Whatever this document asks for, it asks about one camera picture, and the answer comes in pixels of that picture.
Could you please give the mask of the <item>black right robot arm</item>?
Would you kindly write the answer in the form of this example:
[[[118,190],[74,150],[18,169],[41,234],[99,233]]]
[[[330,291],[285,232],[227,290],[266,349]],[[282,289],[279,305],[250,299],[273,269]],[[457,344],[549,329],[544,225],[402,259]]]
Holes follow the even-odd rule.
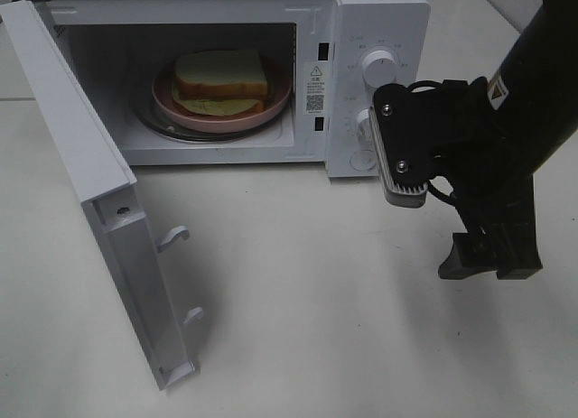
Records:
[[[577,129],[577,0],[543,0],[493,78],[473,81],[465,100],[457,126],[468,138],[433,158],[452,192],[430,192],[466,227],[438,274],[527,279],[542,267],[533,175]]]

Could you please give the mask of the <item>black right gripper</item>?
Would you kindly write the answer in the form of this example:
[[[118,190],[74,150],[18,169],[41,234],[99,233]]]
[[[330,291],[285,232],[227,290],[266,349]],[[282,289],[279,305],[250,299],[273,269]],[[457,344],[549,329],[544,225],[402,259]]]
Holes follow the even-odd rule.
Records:
[[[446,178],[454,193],[442,200],[461,209],[466,226],[491,235],[496,252],[487,239],[453,233],[441,279],[492,271],[498,279],[528,279],[542,269],[527,164],[534,103],[527,87],[501,79],[415,83],[415,183]]]

